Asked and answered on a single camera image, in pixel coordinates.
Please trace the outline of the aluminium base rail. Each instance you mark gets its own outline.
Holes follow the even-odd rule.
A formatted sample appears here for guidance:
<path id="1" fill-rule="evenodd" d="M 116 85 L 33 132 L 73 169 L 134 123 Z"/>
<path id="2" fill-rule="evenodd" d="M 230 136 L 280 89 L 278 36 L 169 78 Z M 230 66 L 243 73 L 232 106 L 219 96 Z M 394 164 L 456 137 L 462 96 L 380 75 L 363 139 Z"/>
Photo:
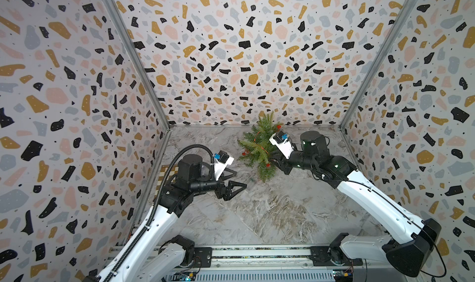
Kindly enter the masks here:
<path id="1" fill-rule="evenodd" d="M 114 282 L 407 282 L 383 262 L 325 257 L 326 246 L 201 246 L 190 260 L 177 244 L 154 248 L 137 272 Z"/>

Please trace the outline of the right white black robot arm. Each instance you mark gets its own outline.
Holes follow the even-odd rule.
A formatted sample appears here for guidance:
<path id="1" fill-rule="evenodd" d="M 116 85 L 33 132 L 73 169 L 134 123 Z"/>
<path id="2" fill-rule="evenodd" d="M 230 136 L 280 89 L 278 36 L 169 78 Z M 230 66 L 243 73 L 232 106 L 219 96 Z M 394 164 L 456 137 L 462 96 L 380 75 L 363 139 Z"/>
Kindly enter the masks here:
<path id="1" fill-rule="evenodd" d="M 327 254 L 335 265 L 354 259 L 385 262 L 407 277 L 416 278 L 433 251 L 442 227 L 432 218 L 427 220 L 399 206 L 384 194 L 349 160 L 332 155 L 327 138 L 317 131 L 301 134 L 301 150 L 289 135 L 278 131 L 269 138 L 277 148 L 270 162 L 289 175 L 295 168 L 308 170 L 316 180 L 353 199 L 375 218 L 387 234 L 361 237 L 339 234 L 329 246 Z"/>

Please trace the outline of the red string lights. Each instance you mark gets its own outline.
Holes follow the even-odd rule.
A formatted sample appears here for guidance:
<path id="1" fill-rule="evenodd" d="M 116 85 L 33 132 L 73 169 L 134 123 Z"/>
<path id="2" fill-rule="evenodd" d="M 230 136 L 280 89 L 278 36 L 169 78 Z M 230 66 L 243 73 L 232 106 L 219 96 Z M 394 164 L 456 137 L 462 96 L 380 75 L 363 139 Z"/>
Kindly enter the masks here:
<path id="1" fill-rule="evenodd" d="M 263 165 L 264 168 L 268 168 L 270 166 L 270 154 L 277 149 L 276 146 L 270 143 L 269 138 L 281 128 L 282 125 L 280 124 L 252 126 L 251 131 L 245 132 L 242 139 L 238 140 L 242 147 L 242 154 L 239 159 L 249 167 Z"/>

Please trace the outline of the small green christmas tree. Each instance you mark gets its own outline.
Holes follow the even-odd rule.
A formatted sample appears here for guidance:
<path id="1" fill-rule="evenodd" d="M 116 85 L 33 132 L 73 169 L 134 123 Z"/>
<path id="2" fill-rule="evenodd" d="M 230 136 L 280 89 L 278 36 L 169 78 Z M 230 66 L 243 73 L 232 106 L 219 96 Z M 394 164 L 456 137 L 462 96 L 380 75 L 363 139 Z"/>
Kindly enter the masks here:
<path id="1" fill-rule="evenodd" d="M 242 147 L 242 154 L 239 160 L 250 168 L 257 168 L 259 179 L 263 182 L 271 180 L 276 167 L 270 162 L 270 155 L 277 150 L 272 145 L 270 138 L 281 129 L 281 122 L 274 122 L 274 113 L 271 112 L 260 116 L 250 132 L 245 132 L 243 138 L 238 140 Z"/>

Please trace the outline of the checkered chess board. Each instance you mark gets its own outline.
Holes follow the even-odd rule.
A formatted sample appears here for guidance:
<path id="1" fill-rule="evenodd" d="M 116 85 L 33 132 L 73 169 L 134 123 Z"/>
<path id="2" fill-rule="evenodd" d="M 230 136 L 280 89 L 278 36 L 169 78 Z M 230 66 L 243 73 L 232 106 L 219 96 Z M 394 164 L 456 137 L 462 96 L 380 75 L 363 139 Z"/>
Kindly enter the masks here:
<path id="1" fill-rule="evenodd" d="M 155 189 L 155 195 L 158 194 L 158 191 L 160 189 L 160 186 L 161 186 L 161 183 L 162 183 L 162 180 L 164 179 L 165 177 L 165 173 L 168 169 L 169 165 L 163 165 L 161 166 L 160 168 L 160 171 L 159 171 L 159 176 L 158 176 L 158 181 L 157 181 L 157 186 L 156 186 L 156 189 Z M 169 173 L 169 177 L 168 179 L 170 179 L 172 176 L 174 176 L 176 174 L 176 171 L 177 171 L 177 166 L 174 165 L 171 167 L 171 171 Z"/>

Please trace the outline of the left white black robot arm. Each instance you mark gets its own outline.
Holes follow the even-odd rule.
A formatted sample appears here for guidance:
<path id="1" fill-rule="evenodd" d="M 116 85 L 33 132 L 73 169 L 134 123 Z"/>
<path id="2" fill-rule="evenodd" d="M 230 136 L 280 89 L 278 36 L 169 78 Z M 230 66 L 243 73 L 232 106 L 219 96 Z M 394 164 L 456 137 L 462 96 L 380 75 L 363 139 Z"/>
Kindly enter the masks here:
<path id="1" fill-rule="evenodd" d="M 195 243 L 177 235 L 152 257 L 162 237 L 178 221 L 198 195 L 214 192 L 218 199 L 231 200 L 245 190 L 246 184 L 232 181 L 236 172 L 229 168 L 234 158 L 226 152 L 211 156 L 205 163 L 196 154 L 179 156 L 157 194 L 145 220 L 119 254 L 100 273 L 85 277 L 87 282 L 159 282 L 175 268 L 188 271 L 204 263 L 195 255 Z"/>

